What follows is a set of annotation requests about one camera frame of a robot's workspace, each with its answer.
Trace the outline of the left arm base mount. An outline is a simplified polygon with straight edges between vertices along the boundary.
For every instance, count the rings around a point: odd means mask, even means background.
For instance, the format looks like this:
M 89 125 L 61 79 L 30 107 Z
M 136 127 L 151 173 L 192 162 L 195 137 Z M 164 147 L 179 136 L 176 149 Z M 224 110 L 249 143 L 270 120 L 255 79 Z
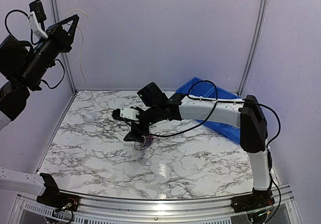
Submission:
M 80 200 L 78 195 L 61 192 L 56 181 L 50 174 L 41 173 L 40 176 L 44 181 L 45 190 L 41 195 L 37 196 L 38 203 L 57 209 L 62 209 L 64 206 L 71 204 L 67 209 L 77 211 Z

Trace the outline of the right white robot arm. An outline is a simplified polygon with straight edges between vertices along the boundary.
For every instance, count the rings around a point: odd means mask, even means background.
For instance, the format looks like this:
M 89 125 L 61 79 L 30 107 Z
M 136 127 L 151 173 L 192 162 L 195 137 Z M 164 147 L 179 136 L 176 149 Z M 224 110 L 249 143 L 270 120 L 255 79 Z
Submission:
M 149 127 L 161 121 L 197 120 L 225 137 L 237 141 L 250 160 L 253 192 L 248 203 L 259 208 L 268 200 L 271 189 L 271 158 L 267 147 L 267 120 L 262 105 L 253 95 L 245 99 L 207 80 L 194 78 L 168 97 L 151 82 L 137 95 L 146 110 L 122 107 L 113 117 L 129 123 L 125 141 L 143 142 Z

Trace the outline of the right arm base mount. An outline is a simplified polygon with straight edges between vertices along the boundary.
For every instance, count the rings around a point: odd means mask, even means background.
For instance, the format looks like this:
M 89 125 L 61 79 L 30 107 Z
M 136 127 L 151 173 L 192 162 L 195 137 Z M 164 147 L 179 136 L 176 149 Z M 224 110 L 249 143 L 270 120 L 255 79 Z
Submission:
M 251 194 L 235 196 L 231 198 L 230 206 L 235 213 L 251 211 L 264 208 L 275 204 L 274 197 L 271 191 L 252 191 Z

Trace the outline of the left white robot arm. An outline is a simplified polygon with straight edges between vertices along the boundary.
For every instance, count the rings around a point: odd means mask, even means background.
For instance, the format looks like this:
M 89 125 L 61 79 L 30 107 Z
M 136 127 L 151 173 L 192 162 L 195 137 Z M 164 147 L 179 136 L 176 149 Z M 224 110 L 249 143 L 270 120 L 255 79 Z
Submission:
M 19 41 L 9 34 L 1 43 L 1 74 L 8 80 L 1 87 L 1 128 L 25 109 L 31 91 L 40 91 L 46 71 L 57 56 L 72 49 L 79 16 L 74 14 L 52 26 L 38 45 Z M 27 174 L 1 167 L 1 189 L 44 197 L 52 206 L 63 203 L 63 194 L 50 174 Z

